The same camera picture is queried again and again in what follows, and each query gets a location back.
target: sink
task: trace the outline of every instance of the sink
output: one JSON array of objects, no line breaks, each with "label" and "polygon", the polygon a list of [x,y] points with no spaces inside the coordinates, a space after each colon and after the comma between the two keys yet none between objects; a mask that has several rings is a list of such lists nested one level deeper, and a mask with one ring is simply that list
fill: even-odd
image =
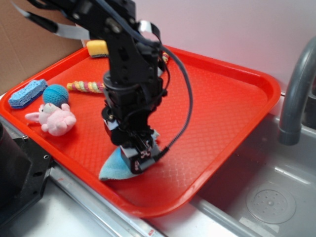
[{"label": "sink", "polygon": [[268,115],[198,196],[238,225],[264,237],[316,236],[316,134],[277,141],[278,118]]}]

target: yellow sponge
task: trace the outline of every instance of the yellow sponge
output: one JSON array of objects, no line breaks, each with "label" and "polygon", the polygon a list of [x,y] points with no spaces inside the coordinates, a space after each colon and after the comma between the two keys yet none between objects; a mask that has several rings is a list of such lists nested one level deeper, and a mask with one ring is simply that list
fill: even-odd
[{"label": "yellow sponge", "polygon": [[93,58],[106,57],[109,55],[107,43],[101,39],[89,41],[87,48],[90,56]]}]

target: sponge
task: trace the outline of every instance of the sponge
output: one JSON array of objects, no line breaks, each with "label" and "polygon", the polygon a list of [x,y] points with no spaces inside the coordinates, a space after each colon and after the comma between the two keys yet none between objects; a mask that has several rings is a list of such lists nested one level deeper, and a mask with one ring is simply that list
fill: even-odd
[{"label": "sponge", "polygon": [[107,43],[101,39],[89,41],[87,43],[87,49],[92,58],[106,57],[109,55]]},{"label": "sponge", "polygon": [[43,93],[45,104],[51,103],[59,108],[62,104],[68,104],[69,94],[65,87],[58,84],[50,85]]},{"label": "sponge", "polygon": [[41,96],[46,87],[47,82],[44,79],[33,80],[11,95],[9,105],[13,109],[22,109]]}]

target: white wall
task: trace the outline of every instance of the white wall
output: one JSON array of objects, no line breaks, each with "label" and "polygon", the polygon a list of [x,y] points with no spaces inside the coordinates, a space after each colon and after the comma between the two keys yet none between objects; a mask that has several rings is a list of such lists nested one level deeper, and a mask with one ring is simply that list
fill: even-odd
[{"label": "white wall", "polygon": [[286,91],[295,63],[316,35],[316,0],[135,0],[164,44],[256,69]]}]

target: cardboard box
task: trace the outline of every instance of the cardboard box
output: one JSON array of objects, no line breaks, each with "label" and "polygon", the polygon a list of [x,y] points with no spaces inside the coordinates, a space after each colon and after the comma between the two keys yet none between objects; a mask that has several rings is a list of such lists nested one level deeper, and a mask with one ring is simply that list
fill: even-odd
[{"label": "cardboard box", "polygon": [[[59,11],[40,10],[26,0],[19,7],[63,24],[73,24]],[[56,36],[25,19],[11,4],[0,7],[0,95],[82,47],[80,40]]]}]

